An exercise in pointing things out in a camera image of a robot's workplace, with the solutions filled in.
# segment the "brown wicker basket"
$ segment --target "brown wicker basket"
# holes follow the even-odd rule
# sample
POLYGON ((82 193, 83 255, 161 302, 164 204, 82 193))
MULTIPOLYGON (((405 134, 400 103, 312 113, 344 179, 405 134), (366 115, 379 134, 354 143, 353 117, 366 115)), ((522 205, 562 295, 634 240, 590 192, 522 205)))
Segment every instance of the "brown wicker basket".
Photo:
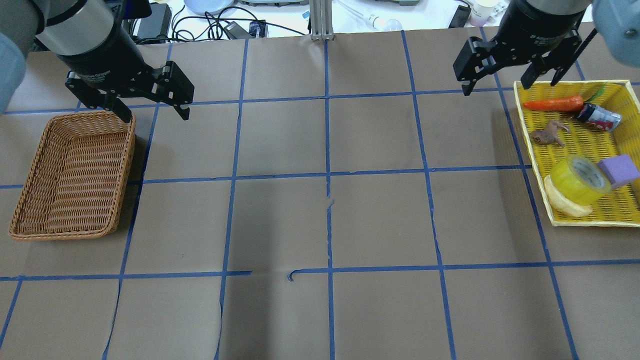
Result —
POLYGON ((9 235, 14 240, 99 238, 118 227, 136 143, 136 117, 59 115, 42 133, 9 235))

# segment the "metal post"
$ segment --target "metal post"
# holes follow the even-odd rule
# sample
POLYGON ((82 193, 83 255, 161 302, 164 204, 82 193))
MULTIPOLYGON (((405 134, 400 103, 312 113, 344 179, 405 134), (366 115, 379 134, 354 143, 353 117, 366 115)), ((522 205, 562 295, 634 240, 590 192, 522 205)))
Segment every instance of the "metal post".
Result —
POLYGON ((331 0, 309 0, 311 39, 333 40, 331 0))

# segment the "basket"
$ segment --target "basket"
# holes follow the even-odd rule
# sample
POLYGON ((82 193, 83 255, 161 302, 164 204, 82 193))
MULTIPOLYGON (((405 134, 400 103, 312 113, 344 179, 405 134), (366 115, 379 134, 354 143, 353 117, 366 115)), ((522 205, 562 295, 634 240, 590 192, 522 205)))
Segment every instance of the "basket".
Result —
POLYGON ((42 133, 9 235, 14 240, 99 238, 118 227, 136 117, 59 115, 42 133))
POLYGON ((605 195, 592 205, 593 212, 590 215, 580 218, 573 218, 553 209, 543 184, 543 179, 550 174, 551 168, 569 154, 583 155, 594 163, 611 156, 629 154, 636 166, 640 165, 640 103, 630 82, 628 80, 563 81, 551 87, 548 81, 540 81, 533 84, 530 89, 524 90, 522 84, 516 81, 513 88, 521 130, 551 224, 553 226, 640 227, 640 209, 637 201, 640 196, 640 180, 605 195), (622 122, 612 133, 585 126, 573 120, 572 114, 532 111, 521 106, 527 101, 576 94, 588 99, 603 85, 605 85, 604 94, 596 98, 593 103, 622 115, 622 122), (529 133, 543 129, 551 120, 563 121, 571 129, 571 133, 563 130, 559 132, 566 147, 540 146, 531 143, 529 133))

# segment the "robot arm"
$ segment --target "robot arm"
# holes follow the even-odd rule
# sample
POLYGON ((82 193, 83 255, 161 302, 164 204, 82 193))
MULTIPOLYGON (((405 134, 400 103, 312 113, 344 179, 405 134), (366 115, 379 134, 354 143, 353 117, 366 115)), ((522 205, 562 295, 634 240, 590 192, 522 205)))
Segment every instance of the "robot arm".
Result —
MULTIPOLYGON (((9 54, 18 64, 17 71, 9 71, 13 77, 2 93, 12 94, 22 81, 24 44, 28 49, 37 33, 36 37, 71 68, 65 84, 85 106, 111 110, 128 122, 131 111, 120 98, 146 97, 172 105, 184 120, 189 118, 193 84, 173 61, 159 69, 147 65, 103 0, 0 0, 0 14, 0 46, 8 44, 9 49, 3 52, 0 48, 0 56, 9 54), (14 18, 8 20, 5 10, 19 9, 28 16, 16 25, 14 18), (34 22, 40 25, 34 28, 34 22)), ((0 113, 8 100, 0 101, 0 113)))
MULTIPOLYGON (((496 36, 490 41, 467 40, 453 64, 465 95, 477 80, 503 67, 530 63, 522 76, 529 88, 555 69, 556 84, 582 49, 577 27, 589 0, 511 0, 496 36)), ((640 0, 594 0, 596 28, 620 62, 640 66, 640 0)))

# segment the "purple sponge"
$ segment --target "purple sponge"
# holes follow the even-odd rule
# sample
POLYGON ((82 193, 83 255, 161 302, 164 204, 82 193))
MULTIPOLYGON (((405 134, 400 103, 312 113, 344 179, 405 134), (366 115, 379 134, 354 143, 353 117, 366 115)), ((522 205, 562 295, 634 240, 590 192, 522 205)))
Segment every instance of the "purple sponge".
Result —
POLYGON ((600 160, 598 166, 611 182, 611 188, 619 188, 640 178, 636 164, 627 154, 600 160))

